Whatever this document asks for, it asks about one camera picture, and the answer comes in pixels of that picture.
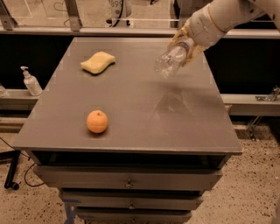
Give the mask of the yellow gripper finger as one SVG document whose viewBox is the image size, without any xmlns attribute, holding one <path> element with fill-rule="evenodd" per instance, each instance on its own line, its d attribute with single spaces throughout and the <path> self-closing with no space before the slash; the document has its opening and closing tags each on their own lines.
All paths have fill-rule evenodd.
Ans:
<svg viewBox="0 0 280 224">
<path fill-rule="evenodd" d="M 196 57 L 198 57 L 201 53 L 203 53 L 207 48 L 202 45 L 192 45 L 189 48 L 188 54 L 186 55 L 186 59 L 183 62 L 183 66 L 191 63 Z"/>
<path fill-rule="evenodd" d="M 188 27 L 184 25 L 178 32 L 171 38 L 168 43 L 168 48 L 175 46 L 178 43 L 184 42 L 189 39 Z"/>
</svg>

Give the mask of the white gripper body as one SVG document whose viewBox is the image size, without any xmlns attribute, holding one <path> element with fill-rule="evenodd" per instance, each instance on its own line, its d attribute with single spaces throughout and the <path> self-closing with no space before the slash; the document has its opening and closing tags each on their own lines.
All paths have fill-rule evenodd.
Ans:
<svg viewBox="0 0 280 224">
<path fill-rule="evenodd" d="M 187 30 L 195 44 L 206 48 L 214 46 L 225 35 L 211 17 L 210 4 L 191 15 Z"/>
</svg>

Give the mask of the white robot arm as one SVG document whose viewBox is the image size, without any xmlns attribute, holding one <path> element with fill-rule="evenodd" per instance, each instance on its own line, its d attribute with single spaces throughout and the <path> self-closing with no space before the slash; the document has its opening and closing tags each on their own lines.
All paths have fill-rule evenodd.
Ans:
<svg viewBox="0 0 280 224">
<path fill-rule="evenodd" d="M 167 59 L 183 67 L 237 25 L 262 15 L 280 29 L 280 0 L 213 0 L 195 11 L 173 36 Z"/>
</svg>

